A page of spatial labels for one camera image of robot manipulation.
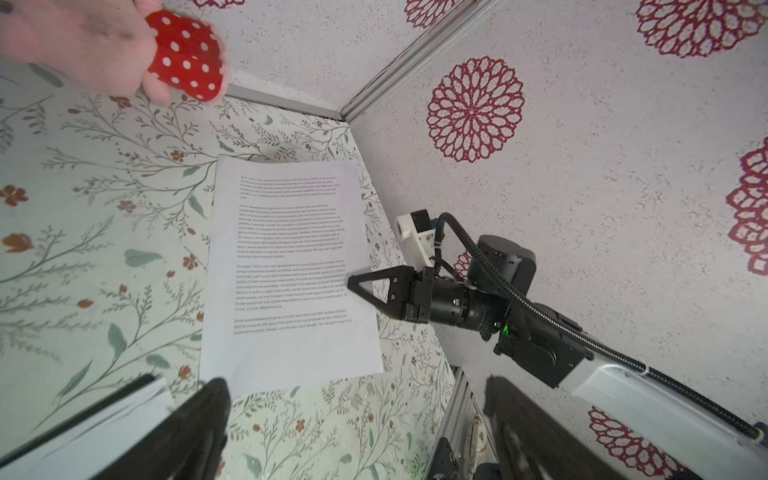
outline brown leaf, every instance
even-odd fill
[[[192,369],[189,365],[185,365],[179,369],[179,378],[186,379],[192,373]]]
[[[7,247],[8,253],[21,253],[32,248],[32,239],[26,233],[11,233],[2,242]]]

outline floral tablecloth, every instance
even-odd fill
[[[344,123],[0,63],[0,454],[142,373],[198,388],[219,154],[357,160],[372,268],[402,262]],[[380,316],[379,336],[381,375],[234,399],[219,476],[420,478],[453,375],[431,326]]]

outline paper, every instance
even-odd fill
[[[353,162],[217,163],[200,377],[233,396],[381,372]]]
[[[176,406],[165,379],[95,413],[0,469],[0,480],[83,480],[124,455]]]

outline green leaf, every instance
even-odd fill
[[[86,366],[83,367],[83,369],[77,373],[75,373],[72,378],[69,379],[69,382],[67,382],[67,385],[61,389],[61,391],[58,393],[58,396],[62,397],[67,395],[69,392],[75,389],[78,385],[80,385],[80,382],[83,381],[85,378],[85,374],[88,373],[88,369],[91,368],[91,364],[93,363],[93,360],[88,362]]]
[[[200,169],[200,165],[195,165],[194,167],[189,167],[184,169],[184,173],[181,174],[182,177],[189,177],[191,174],[195,173]]]
[[[43,80],[47,81],[49,84],[53,85],[56,88],[61,88],[64,86],[64,82],[62,82],[59,77],[52,74],[50,71],[45,70],[40,65],[31,63],[29,64],[29,68],[35,73],[35,75],[39,76]]]
[[[258,458],[254,458],[247,453],[243,453],[245,457],[246,465],[251,473],[253,473],[253,480],[259,480],[261,478],[261,461]]]
[[[163,256],[155,252],[144,252],[142,250],[134,250],[129,248],[123,252],[125,256],[125,264],[128,266],[142,266],[149,262],[154,262],[157,259],[162,259]]]
[[[147,355],[147,358],[145,360],[147,361],[148,365],[156,366],[158,369],[170,368],[170,363],[168,363],[168,361],[164,359],[162,355],[158,355],[156,353]]]
[[[219,147],[221,147],[223,150],[234,153],[234,150],[225,145],[221,140],[219,140]]]
[[[197,198],[194,195],[190,195],[190,207],[192,207],[192,210],[198,212],[202,218],[207,219],[205,214],[203,213],[203,206],[200,205],[200,202],[197,201]]]
[[[109,344],[112,345],[112,348],[114,349],[115,359],[123,354],[123,352],[125,351],[125,347],[127,346],[127,343],[125,342],[123,331],[120,329],[119,326],[115,325],[114,323],[112,323],[109,326],[109,332],[107,332],[107,340],[109,341]]]

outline orange flower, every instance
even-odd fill
[[[2,242],[7,247],[11,247],[6,250],[8,253],[21,253],[32,248],[32,239],[26,233],[11,233],[2,239]]]
[[[130,108],[133,107],[131,105],[131,100],[126,97],[113,97],[112,95],[109,96],[109,99],[112,100],[114,103],[118,104],[118,107],[120,108]]]
[[[118,210],[125,210],[130,214],[134,212],[134,208],[136,205],[131,200],[120,200],[120,205],[118,205]]]
[[[23,188],[16,188],[13,185],[5,185],[5,188],[0,190],[0,198],[5,198],[5,203],[11,207],[18,205],[18,202],[29,200],[26,197],[26,194],[26,190]]]
[[[198,265],[197,258],[192,253],[190,253],[190,256],[184,258],[182,265],[184,265],[187,270],[192,270]]]
[[[179,378],[185,380],[192,373],[192,369],[189,365],[185,365],[179,369]]]
[[[178,151],[178,150],[174,150],[174,151],[172,151],[170,153],[170,158],[173,161],[177,161],[179,163],[183,163],[184,162],[184,152],[181,152],[181,151]]]

